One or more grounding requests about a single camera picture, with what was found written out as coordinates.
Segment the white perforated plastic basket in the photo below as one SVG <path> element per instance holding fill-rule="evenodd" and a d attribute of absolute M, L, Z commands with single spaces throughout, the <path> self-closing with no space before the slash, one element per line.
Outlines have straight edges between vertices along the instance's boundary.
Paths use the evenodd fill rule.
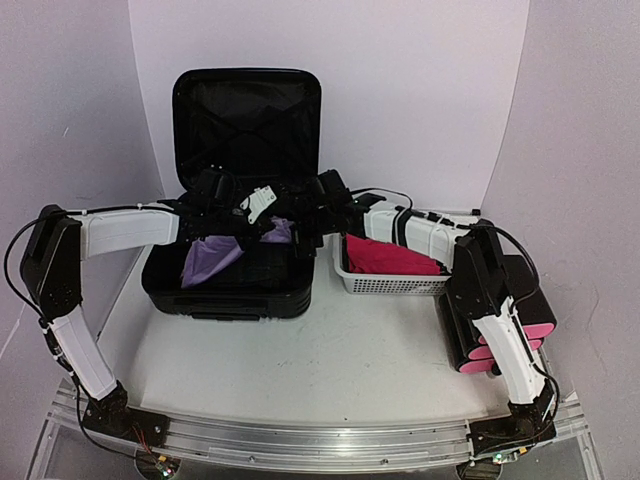
<path fill-rule="evenodd" d="M 440 296 L 445 292 L 448 275 L 411 276 L 351 273 L 347 271 L 346 239 L 332 237 L 332 258 L 335 273 L 345 290 L 354 295 L 418 295 Z"/>

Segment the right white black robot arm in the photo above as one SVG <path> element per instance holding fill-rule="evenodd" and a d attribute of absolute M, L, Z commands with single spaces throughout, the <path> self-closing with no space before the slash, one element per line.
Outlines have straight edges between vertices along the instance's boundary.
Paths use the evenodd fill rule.
<path fill-rule="evenodd" d="M 507 387 L 508 415 L 470 426 L 475 452 L 515 450 L 554 438 L 560 389 L 536 361 L 520 320 L 519 305 L 530 296 L 514 293 L 500 244 L 512 235 L 480 217 L 401 207 L 392 197 L 372 187 L 350 190 L 329 170 L 291 194 L 294 243 L 308 253 L 325 235 L 350 234 L 426 255 L 444 267 L 449 314 L 469 322 L 487 341 Z"/>

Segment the black ribbed hard-shell suitcase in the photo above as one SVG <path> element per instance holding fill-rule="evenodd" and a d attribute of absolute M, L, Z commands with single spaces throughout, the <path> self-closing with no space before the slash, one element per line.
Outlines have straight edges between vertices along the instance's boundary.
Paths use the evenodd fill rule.
<path fill-rule="evenodd" d="M 321 84 L 286 68 L 196 69 L 173 87 L 175 171 L 182 200 L 235 207 L 257 187 L 297 189 L 319 167 Z M 207 281 L 185 288 L 189 243 L 155 246 L 141 284 L 156 309 L 196 319 L 292 319 L 310 306 L 315 259 L 258 243 Z"/>

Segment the pink drawer black knob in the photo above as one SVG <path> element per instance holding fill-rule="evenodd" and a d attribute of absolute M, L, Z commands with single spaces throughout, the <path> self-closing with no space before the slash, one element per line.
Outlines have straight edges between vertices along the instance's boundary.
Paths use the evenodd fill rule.
<path fill-rule="evenodd" d="M 452 365 L 459 373 L 476 374 L 493 371 L 497 362 L 488 348 L 480 348 L 467 356 L 464 354 L 453 355 Z"/>

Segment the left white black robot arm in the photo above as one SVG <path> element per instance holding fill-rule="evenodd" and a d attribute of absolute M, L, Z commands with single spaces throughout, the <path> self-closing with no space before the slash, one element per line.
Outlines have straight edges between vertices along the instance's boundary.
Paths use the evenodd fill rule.
<path fill-rule="evenodd" d="M 142 249 L 174 244 L 189 248 L 181 284 L 204 285 L 272 229 L 269 210 L 278 198 L 274 186 L 264 185 L 243 198 L 230 192 L 221 201 L 197 194 L 187 200 L 80 210 L 51 204 L 19 230 L 29 237 L 19 263 L 24 287 L 18 289 L 11 279 L 6 283 L 36 313 L 54 361 L 88 397 L 99 427 L 108 434 L 137 432 L 138 416 L 98 346 L 95 324 L 86 319 L 83 285 L 97 292 L 98 267 L 113 260 L 131 269 Z"/>

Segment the red cloth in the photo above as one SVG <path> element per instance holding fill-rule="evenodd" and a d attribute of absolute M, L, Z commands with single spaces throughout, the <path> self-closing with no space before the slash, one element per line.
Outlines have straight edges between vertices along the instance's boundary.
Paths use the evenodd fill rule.
<path fill-rule="evenodd" d="M 442 273 L 434 259 L 391 243 L 347 235 L 346 252 L 351 273 L 407 276 Z"/>

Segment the purple cloth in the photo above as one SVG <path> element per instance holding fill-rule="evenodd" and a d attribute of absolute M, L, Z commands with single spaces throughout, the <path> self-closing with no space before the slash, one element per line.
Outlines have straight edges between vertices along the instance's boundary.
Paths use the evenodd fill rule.
<path fill-rule="evenodd" d="M 260 238 L 258 245 L 290 245 L 295 223 L 279 217 L 272 217 L 271 221 L 275 227 Z M 185 258 L 181 288 L 195 287 L 210 280 L 236 263 L 247 250 L 248 247 L 241 247 L 233 236 L 211 235 L 204 240 L 195 240 Z"/>

